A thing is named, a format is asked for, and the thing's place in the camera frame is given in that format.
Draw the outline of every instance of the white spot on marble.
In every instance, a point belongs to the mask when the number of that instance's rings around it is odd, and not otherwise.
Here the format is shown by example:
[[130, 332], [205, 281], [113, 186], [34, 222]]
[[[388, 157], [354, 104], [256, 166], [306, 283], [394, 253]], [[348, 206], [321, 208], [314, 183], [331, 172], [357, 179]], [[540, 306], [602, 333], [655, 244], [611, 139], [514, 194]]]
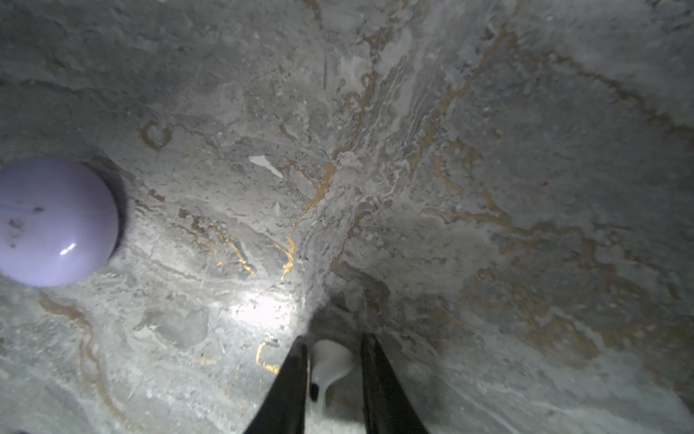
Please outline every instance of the white spot on marble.
[[254, 165], [268, 169], [273, 175], [277, 176], [278, 178], [285, 178], [284, 176], [282, 176], [279, 170], [275, 169], [275, 167], [270, 164], [270, 162], [267, 160], [265, 156], [250, 156], [248, 157], [248, 161], [250, 161]]

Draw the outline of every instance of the gray stone surface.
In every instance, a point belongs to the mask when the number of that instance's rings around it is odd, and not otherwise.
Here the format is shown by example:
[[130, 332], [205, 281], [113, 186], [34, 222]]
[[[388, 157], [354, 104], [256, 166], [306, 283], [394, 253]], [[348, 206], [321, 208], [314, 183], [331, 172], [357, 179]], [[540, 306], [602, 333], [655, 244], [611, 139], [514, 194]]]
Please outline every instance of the gray stone surface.
[[0, 160], [126, 224], [0, 281], [0, 432], [240, 433], [297, 334], [365, 330], [433, 433], [694, 432], [693, 8], [3, 0]]

